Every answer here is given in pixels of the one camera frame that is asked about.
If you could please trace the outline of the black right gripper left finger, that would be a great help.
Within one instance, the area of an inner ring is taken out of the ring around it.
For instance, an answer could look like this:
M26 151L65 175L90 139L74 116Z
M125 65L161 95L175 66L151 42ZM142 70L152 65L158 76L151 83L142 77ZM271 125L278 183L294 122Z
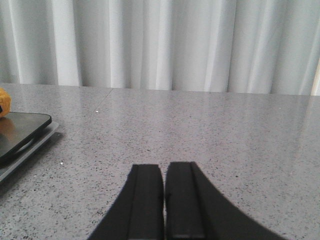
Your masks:
M134 164L90 240L163 240L164 186L157 164Z

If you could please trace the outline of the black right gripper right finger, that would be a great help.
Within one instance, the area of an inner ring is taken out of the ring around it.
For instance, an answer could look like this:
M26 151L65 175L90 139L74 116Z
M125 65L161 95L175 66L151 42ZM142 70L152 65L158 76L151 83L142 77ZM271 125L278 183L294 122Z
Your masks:
M282 239L226 199L195 162L170 163L165 203L169 240Z

